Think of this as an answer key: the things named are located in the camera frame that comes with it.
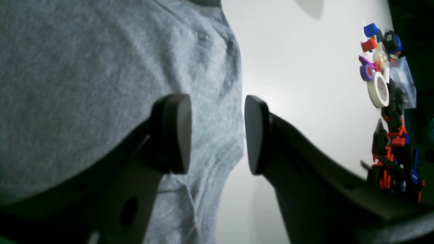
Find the small toy figure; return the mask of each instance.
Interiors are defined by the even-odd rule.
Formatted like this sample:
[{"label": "small toy figure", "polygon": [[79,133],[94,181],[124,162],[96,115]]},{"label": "small toy figure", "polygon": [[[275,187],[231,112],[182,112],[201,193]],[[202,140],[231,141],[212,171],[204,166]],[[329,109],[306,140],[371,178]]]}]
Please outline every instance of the small toy figure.
[{"label": "small toy figure", "polygon": [[401,39],[392,30],[384,34],[384,46],[388,54],[395,55],[398,57],[402,52]]}]

